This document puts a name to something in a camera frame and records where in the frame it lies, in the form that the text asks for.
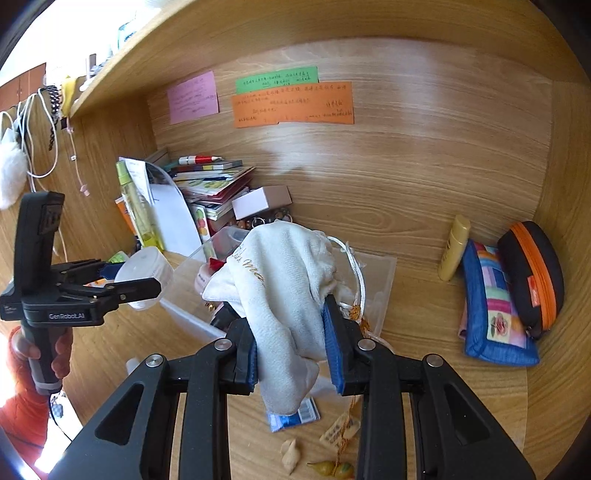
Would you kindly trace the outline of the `white paper stand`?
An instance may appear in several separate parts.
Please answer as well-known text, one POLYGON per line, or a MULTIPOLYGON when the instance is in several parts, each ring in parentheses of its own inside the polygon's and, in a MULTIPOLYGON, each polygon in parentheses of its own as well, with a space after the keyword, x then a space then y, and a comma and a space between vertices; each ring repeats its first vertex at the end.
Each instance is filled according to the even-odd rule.
POLYGON ((189 256, 201 245, 193 216, 169 176, 142 160, 120 157, 137 189, 148 202, 162 251, 189 256))

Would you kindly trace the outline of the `blue staples box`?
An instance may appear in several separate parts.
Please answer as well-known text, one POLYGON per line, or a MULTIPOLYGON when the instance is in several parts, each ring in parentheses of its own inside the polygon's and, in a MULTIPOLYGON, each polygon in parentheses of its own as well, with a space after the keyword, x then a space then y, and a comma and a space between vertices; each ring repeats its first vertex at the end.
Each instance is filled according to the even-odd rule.
POLYGON ((317 404, 315 404, 315 399, 312 397, 305 397, 296 413, 291 415, 267 413, 266 418, 267 422, 269 422, 270 432, 276 433, 281 430, 317 422, 321 419, 321 414, 320 411, 318 411, 317 404))

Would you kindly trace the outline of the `pink round compact case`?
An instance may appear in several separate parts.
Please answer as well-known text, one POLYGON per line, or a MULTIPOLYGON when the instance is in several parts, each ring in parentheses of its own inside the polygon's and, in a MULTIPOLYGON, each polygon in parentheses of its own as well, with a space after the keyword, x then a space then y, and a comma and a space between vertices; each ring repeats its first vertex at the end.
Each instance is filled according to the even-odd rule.
POLYGON ((207 263, 204 263, 199 267, 197 275, 194 279, 194 289, 195 291, 197 291, 199 295, 204 293, 204 289, 207 286, 208 282, 211 281, 212 276, 213 275, 211 275, 207 268, 207 263))

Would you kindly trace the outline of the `white round plastic jar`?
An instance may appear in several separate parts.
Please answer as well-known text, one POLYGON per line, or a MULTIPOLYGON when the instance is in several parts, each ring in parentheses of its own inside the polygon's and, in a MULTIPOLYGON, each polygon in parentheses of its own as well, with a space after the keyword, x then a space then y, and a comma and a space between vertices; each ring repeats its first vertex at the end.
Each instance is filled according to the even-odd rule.
POLYGON ((118 270, 114 281, 125 282, 153 278, 160 283, 161 291, 151 298, 129 302, 137 310, 146 310, 156 305, 169 286, 173 268, 157 247, 145 247, 134 253, 118 270))

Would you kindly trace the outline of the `small white cardboard box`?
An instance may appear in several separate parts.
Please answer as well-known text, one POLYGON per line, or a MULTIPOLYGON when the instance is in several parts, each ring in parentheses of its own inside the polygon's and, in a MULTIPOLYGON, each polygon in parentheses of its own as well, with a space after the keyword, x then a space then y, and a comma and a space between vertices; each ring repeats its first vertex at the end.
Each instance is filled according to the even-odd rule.
POLYGON ((242 220, 291 203, 293 201, 287 186, 264 186, 233 200, 232 209, 235 219, 242 220))

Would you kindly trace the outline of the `orange green glue bottle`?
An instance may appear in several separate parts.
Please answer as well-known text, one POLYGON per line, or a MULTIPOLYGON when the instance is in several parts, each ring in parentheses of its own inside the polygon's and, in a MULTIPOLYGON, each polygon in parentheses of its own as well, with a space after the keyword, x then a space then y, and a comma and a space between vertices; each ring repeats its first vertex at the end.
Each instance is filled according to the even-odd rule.
POLYGON ((103 287, 107 283, 113 283, 118 271, 129 259, 123 251, 114 254, 104 266, 99 269, 98 278, 90 283, 90 286, 103 287))

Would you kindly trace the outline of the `yellow lotion tube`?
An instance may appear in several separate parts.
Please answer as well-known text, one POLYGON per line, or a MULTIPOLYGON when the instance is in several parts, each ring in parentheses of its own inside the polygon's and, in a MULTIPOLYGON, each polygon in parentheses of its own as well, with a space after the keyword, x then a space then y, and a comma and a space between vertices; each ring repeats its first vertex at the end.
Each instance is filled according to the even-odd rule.
POLYGON ((455 216, 438 269, 441 280, 450 281, 455 275, 466 250, 471 227, 470 220, 464 215, 455 216))

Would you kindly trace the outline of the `beige spiral seashell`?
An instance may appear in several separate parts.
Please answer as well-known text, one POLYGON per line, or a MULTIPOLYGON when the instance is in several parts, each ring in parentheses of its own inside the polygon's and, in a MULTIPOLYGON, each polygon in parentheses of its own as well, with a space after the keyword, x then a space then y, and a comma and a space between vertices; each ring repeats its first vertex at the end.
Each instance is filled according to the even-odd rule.
POLYGON ((290 475, 301 460, 301 451, 297 447, 297 439, 290 438, 284 441, 280 447, 280 455, 283 469, 290 475))

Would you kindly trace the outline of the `blue patchwork pouch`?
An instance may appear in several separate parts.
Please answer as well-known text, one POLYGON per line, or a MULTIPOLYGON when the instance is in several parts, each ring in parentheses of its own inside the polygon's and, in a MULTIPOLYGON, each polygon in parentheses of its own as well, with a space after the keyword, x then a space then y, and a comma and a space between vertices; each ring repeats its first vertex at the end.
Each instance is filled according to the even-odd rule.
POLYGON ((459 335, 467 356, 510 367, 540 362, 511 297, 498 249, 469 240, 462 258, 466 303, 459 335))

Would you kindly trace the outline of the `orange sticky note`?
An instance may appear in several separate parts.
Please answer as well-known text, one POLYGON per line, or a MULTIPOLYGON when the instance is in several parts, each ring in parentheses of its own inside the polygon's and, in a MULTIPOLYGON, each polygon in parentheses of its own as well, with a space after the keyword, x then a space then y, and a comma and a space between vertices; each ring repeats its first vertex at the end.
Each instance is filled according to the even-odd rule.
POLYGON ((263 89, 233 96, 231 106, 235 128, 286 122, 355 123, 351 82, 318 82, 263 89))

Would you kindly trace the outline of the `yellow spray bottle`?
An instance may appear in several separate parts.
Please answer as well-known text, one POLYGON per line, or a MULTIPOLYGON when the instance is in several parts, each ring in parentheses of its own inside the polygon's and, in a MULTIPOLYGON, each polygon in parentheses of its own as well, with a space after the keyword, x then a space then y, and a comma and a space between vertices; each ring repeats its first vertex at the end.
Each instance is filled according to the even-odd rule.
POLYGON ((123 160, 116 163, 116 171, 125 207, 141 246, 156 247, 162 251, 163 245, 149 204, 137 189, 123 160))

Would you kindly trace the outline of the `orange tube behind bottle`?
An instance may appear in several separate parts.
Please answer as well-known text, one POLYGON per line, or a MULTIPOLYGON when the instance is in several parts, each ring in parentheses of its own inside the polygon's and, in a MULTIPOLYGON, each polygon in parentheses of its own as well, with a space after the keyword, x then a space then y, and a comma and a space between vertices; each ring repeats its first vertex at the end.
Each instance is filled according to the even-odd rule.
POLYGON ((124 198, 122 196, 120 196, 119 198, 117 198, 115 200, 115 204, 116 204, 119 212, 121 213, 121 215, 122 215, 122 217, 123 217, 123 219, 124 219, 127 227, 129 228, 131 234, 133 236, 135 236, 136 235, 135 228, 134 228, 134 225, 132 223, 130 214, 129 214, 128 210, 127 210, 127 207, 126 207, 124 198))

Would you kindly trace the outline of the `red white marker pen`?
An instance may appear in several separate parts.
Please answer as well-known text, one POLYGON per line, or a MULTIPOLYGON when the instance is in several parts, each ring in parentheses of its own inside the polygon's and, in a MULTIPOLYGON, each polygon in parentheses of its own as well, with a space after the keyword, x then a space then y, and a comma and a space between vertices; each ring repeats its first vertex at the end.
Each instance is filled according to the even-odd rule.
POLYGON ((178 159, 179 165, 197 165, 223 161, 221 156, 187 155, 178 159))

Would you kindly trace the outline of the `white drawstring cloth pouch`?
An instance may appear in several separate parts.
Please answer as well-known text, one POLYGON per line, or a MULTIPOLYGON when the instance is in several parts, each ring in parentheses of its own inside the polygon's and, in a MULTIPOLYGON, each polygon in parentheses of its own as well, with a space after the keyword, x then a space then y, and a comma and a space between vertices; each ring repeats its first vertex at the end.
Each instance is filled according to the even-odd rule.
POLYGON ((349 245, 322 231, 276 221, 246 234, 202 297, 228 302, 256 340, 260 393, 270 413, 290 415, 318 379, 325 347, 325 298, 349 295, 335 248, 349 245))

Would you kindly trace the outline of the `red velvet gold-ribbon pouch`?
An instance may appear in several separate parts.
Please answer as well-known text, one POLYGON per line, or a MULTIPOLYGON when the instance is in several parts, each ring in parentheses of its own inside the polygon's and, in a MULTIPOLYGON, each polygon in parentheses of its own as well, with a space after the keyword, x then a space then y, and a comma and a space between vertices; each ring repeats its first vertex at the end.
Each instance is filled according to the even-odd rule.
POLYGON ((224 265, 225 265, 224 260, 219 260, 219 259, 213 258, 213 257, 211 257, 207 260, 207 268, 208 268, 209 272, 211 273, 211 275, 213 275, 217 271, 221 270, 221 268, 224 265))

